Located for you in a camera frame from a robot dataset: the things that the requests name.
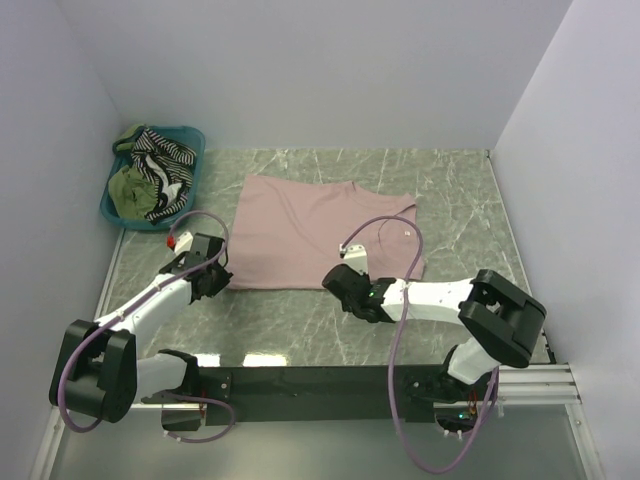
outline pink shirt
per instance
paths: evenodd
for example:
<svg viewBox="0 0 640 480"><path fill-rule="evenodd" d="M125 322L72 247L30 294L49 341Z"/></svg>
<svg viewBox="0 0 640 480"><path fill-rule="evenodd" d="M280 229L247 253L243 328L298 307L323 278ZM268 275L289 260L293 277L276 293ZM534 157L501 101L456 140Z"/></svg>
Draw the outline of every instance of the pink shirt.
<svg viewBox="0 0 640 480"><path fill-rule="evenodd" d="M339 245L365 221L399 215L416 221L413 197L378 195L354 182L311 185L248 175L229 241L230 288L319 289L341 263ZM380 221L352 241L367 250L369 275L402 278L418 248L415 232ZM421 279L419 262L411 278Z"/></svg>

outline black and white striped garment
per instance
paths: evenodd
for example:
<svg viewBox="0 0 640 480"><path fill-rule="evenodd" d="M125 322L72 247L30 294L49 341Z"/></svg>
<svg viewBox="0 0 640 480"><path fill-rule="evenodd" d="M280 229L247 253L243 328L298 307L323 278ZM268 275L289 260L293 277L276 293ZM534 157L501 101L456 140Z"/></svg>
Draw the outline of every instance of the black and white striped garment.
<svg viewBox="0 0 640 480"><path fill-rule="evenodd" d="M184 208L193 184L196 152L145 127L131 150L133 166L156 186L158 202L145 215L152 224Z"/></svg>

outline gray floor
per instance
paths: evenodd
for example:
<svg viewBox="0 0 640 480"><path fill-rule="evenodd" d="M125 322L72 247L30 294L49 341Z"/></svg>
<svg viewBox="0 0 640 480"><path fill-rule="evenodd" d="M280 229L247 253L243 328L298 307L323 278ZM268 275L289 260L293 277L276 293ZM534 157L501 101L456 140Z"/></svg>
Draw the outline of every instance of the gray floor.
<svg viewBox="0 0 640 480"><path fill-rule="evenodd" d="M424 239L424 280L450 281L492 268L526 289L520 259L486 153L481 150L220 150L209 152L196 207L230 227L249 173L306 183L354 180L380 194L414 195ZM208 219L191 231L218 234ZM125 233L110 286L113 310L143 289L171 258L166 233ZM140 356L160 348L220 356L220 364L386 364L394 326L344 314L324 291L229 291L196 302L163 326ZM469 338L451 324L415 321L405 330L401 363L440 363ZM541 336L533 361L548 363Z"/></svg>

